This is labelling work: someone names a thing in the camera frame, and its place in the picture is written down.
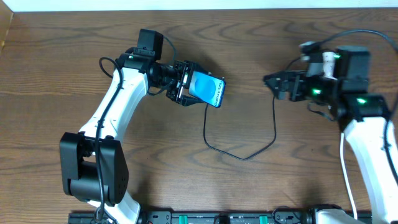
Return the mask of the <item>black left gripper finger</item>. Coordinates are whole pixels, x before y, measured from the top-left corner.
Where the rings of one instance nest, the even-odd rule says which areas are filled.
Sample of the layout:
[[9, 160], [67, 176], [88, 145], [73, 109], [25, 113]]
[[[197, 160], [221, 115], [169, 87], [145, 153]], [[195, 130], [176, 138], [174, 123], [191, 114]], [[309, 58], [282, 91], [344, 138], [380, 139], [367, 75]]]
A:
[[195, 98], [195, 97], [191, 97], [191, 96], [187, 96], [187, 95], [182, 95], [180, 98], [180, 104], [182, 106], [191, 106], [191, 105], [198, 104], [198, 103], [204, 103], [204, 101], [199, 98]]
[[192, 75], [194, 72], [204, 73], [205, 75], [209, 75], [210, 72], [205, 70], [199, 63], [187, 60], [186, 63], [188, 64], [188, 74]]

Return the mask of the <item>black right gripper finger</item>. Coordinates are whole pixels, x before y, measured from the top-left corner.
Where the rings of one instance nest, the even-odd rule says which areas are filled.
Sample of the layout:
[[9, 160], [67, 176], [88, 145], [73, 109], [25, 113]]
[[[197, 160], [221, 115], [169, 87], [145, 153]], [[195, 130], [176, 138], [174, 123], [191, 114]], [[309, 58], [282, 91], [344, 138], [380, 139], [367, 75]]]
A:
[[266, 81], [266, 86], [278, 100], [284, 100], [287, 87], [283, 81]]
[[275, 81], [275, 82], [284, 82], [287, 81], [289, 79], [289, 75], [290, 75], [291, 71], [288, 70], [283, 70], [283, 71], [279, 71], [276, 73], [272, 73], [269, 75], [265, 75], [263, 77], [263, 82], [271, 82], [271, 81]]

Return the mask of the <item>blue smartphone lit screen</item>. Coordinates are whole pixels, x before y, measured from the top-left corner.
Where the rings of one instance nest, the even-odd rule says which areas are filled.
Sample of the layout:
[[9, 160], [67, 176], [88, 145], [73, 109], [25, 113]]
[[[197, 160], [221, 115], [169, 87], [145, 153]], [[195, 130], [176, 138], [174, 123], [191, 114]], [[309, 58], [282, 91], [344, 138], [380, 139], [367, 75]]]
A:
[[188, 92], [209, 105], [219, 108], [221, 106], [226, 82], [223, 79], [212, 77], [209, 74], [194, 71]]

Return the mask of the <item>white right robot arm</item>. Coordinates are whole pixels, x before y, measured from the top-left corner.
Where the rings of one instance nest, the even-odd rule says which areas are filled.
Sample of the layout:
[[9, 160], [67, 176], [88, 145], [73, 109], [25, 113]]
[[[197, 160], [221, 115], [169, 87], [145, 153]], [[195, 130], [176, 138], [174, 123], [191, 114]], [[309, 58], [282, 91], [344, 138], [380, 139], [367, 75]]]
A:
[[264, 84], [281, 100], [325, 105], [354, 152], [371, 204], [373, 223], [397, 223], [397, 143], [391, 112], [382, 95], [369, 92], [371, 54], [365, 47], [323, 50], [302, 47], [305, 70], [266, 75]]

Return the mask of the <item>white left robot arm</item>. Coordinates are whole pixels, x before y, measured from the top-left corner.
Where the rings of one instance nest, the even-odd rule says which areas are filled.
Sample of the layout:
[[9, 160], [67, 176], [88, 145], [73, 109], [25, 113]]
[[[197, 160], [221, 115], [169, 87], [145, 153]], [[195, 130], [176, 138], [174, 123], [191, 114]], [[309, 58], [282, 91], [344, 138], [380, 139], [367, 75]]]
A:
[[127, 126], [150, 87], [182, 106], [207, 103], [219, 107], [224, 80], [186, 60], [159, 63], [155, 52], [123, 53], [113, 61], [109, 90], [79, 132], [60, 140], [62, 187], [96, 208], [94, 223], [107, 216], [115, 223], [137, 223], [141, 206], [127, 192], [129, 171], [122, 149]]

